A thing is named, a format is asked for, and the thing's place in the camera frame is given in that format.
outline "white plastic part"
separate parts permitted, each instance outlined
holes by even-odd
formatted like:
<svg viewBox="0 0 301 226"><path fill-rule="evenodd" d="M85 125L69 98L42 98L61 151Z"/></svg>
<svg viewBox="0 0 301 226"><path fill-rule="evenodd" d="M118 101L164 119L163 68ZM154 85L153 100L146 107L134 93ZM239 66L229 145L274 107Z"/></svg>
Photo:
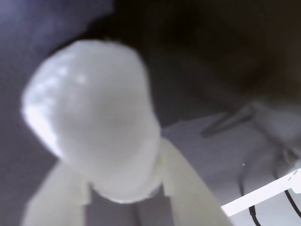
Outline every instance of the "white plastic part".
<svg viewBox="0 0 301 226"><path fill-rule="evenodd" d="M39 67L22 101L42 143L101 195L136 202L160 185L160 128L146 70L132 49L76 42Z"/></svg>
<svg viewBox="0 0 301 226"><path fill-rule="evenodd" d="M222 206L222 210L230 217L290 188L296 193L301 193L300 171L301 169L295 170L266 186L229 202Z"/></svg>
<svg viewBox="0 0 301 226"><path fill-rule="evenodd" d="M59 162L27 204L22 226L84 226L87 182Z"/></svg>
<svg viewBox="0 0 301 226"><path fill-rule="evenodd" d="M217 199L182 154L162 139L163 184L176 226L231 226Z"/></svg>
<svg viewBox="0 0 301 226"><path fill-rule="evenodd" d="M291 184L292 190L296 194L301 193L301 169L296 170L291 178L288 179L289 183Z"/></svg>

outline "gray surface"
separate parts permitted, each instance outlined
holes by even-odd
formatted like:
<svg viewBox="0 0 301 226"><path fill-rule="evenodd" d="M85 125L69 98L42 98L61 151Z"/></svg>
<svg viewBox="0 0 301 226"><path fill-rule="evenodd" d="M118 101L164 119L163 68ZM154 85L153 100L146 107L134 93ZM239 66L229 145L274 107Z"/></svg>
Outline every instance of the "gray surface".
<svg viewBox="0 0 301 226"><path fill-rule="evenodd" d="M275 2L271 8L288 10L289 4L295 6L292 2L283 3L283 6ZM244 19L240 19L242 15L238 13L239 10L234 10L231 6L213 5L232 26L246 30L244 25L251 24L249 30L246 30L247 33L255 40L260 39L262 35L260 25L263 23L258 11L248 8L246 11L249 13L245 13ZM43 149L21 120L19 98L25 83L53 49L83 32L92 19L111 11L112 4L106 0L0 0L1 226L19 224L26 201L55 162L55 158ZM269 11L270 21L276 21L275 12ZM290 14L289 18L296 21L297 14ZM150 32L156 31L156 22L155 20L155 23L151 23L154 26ZM282 48L286 54L291 53L288 58L292 59L298 52L298 48L292 47L292 42L296 43L295 46L300 46L295 37L298 32L291 27L295 33L286 32L283 24L280 28L270 26L268 37L273 40L270 43L276 45L277 50ZM282 33L276 32L277 29L282 30ZM245 161L249 162L250 156L257 157L255 161L251 161L254 166L248 176L246 191L252 191L271 181L273 178L270 166L275 147L260 135L253 125L250 123L240 125L234 130L203 139L200 131L204 126L214 122L217 116L184 122L216 114L221 108L215 102L208 103L207 98L189 92L187 86L181 80L175 79L174 75L205 74L210 77L212 71L203 61L199 62L198 58L195 59L186 53L179 54L179 50L158 51L159 46L154 46L153 41L156 42L156 37L144 43L146 45L144 57L151 72L156 112L161 124L167 127L164 131L165 136L183 151L222 203L239 197L238 176L242 171L242 164ZM229 93L215 90L211 92L211 87L209 93L217 97L216 99L226 96L230 104L236 102ZM89 226L139 226L139 220L145 220L143 226L167 226L171 223L168 200L162 197L134 206L120 206L96 196L94 200L93 205L88 208ZM154 221L157 214L160 217L158 221ZM271 217L273 215L267 216L267 223ZM241 225L245 223L239 220L238 222Z"/></svg>

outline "black cable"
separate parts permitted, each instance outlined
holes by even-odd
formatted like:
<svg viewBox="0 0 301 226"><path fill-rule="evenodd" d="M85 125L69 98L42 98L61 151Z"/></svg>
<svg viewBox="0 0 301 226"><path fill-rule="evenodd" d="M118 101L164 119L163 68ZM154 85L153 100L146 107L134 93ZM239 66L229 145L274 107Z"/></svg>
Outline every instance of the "black cable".
<svg viewBox="0 0 301 226"><path fill-rule="evenodd" d="M251 206L249 208L249 211L250 211L250 215L255 223L256 226L261 226L257 220L257 217L256 217L256 210L255 210L255 206Z"/></svg>
<svg viewBox="0 0 301 226"><path fill-rule="evenodd" d="M279 179L278 174L277 174L277 170L274 169L274 178L277 180ZM288 190L284 191L285 195L287 196L287 199L289 200L291 206L293 207L293 209L295 210L295 212L298 214L298 216L301 218L301 211L299 210L299 208L297 207L296 203L294 202L290 192Z"/></svg>
<svg viewBox="0 0 301 226"><path fill-rule="evenodd" d="M298 209L298 207L297 207L296 203L294 202L293 198L291 197L291 194L289 193L289 191L286 190L286 191L285 191L285 194L286 194L288 200L290 201L290 203L291 203L293 209L294 209L295 212L298 214L298 216L301 218L301 212L300 212L300 210Z"/></svg>

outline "white surface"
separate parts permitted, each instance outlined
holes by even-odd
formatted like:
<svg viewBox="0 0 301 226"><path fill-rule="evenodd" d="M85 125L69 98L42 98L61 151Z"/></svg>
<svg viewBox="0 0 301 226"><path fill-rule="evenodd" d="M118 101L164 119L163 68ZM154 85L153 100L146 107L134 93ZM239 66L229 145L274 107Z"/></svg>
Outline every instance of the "white surface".
<svg viewBox="0 0 301 226"><path fill-rule="evenodd" d="M87 182L62 162L27 204L22 226L85 226Z"/></svg>
<svg viewBox="0 0 301 226"><path fill-rule="evenodd" d="M244 195L226 205L222 206L222 210L227 216L233 216L243 210L248 209L251 206L257 205L273 196L280 194L291 187L295 187L295 190L300 189L300 173L298 170L294 170L282 178L275 180L266 186L263 186L249 194Z"/></svg>

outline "white bulbous object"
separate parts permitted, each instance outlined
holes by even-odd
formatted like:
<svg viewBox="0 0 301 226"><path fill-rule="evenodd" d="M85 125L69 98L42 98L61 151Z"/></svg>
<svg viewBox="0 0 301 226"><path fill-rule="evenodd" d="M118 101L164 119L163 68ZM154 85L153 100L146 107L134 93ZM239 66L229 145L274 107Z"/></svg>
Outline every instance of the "white bulbous object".
<svg viewBox="0 0 301 226"><path fill-rule="evenodd" d="M39 67L22 98L25 121L60 159L22 226L84 226L88 183L128 203L148 198L161 181L177 226L231 226L184 156L160 137L147 73L132 49L76 42Z"/></svg>
<svg viewBox="0 0 301 226"><path fill-rule="evenodd" d="M145 67L132 49L78 41L39 67L22 104L42 143L101 195L136 202L159 186L160 129Z"/></svg>

